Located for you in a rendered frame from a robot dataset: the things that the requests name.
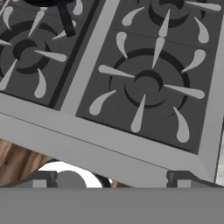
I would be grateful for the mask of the white and grey hob knob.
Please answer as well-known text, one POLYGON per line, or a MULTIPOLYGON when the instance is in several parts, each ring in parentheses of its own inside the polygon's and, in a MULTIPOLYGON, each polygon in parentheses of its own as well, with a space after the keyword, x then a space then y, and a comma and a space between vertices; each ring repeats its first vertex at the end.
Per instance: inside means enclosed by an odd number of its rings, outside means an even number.
POLYGON ((42 172, 57 172, 56 182, 58 188, 111 187, 111 182, 108 178, 62 161, 46 163, 39 170, 42 172))

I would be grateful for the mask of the grey gas hob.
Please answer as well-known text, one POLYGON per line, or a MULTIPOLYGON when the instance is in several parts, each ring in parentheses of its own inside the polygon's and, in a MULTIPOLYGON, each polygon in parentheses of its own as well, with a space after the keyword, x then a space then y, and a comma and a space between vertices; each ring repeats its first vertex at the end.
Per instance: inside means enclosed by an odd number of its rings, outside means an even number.
POLYGON ((134 187, 214 181, 224 122, 224 0, 0 7, 0 138, 134 187))

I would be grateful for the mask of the black pan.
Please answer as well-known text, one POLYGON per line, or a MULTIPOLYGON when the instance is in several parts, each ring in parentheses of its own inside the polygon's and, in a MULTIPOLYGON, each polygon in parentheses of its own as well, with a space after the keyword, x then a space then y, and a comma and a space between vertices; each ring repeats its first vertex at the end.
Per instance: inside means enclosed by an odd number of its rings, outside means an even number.
POLYGON ((56 7, 59 11, 59 16, 63 24, 65 33, 68 37, 76 34, 73 26, 71 15, 67 6, 76 0, 24 0, 27 4, 35 7, 56 7))

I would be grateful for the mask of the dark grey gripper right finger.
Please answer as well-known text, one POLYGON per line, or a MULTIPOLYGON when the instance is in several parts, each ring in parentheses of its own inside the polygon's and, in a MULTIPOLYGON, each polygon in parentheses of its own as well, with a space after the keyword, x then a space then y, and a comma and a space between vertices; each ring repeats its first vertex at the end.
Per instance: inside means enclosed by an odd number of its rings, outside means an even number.
POLYGON ((221 185, 203 180, 192 174, 190 171, 168 171, 166 173, 167 188, 197 188, 213 187, 221 188, 221 185))

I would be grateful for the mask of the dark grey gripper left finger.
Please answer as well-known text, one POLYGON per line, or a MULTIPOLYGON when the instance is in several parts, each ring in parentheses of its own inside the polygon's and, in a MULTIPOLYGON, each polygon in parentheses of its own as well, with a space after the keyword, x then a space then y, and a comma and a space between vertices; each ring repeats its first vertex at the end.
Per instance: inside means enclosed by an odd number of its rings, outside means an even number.
POLYGON ((56 171, 35 171, 22 180, 3 185, 3 188, 57 188, 57 177, 56 171))

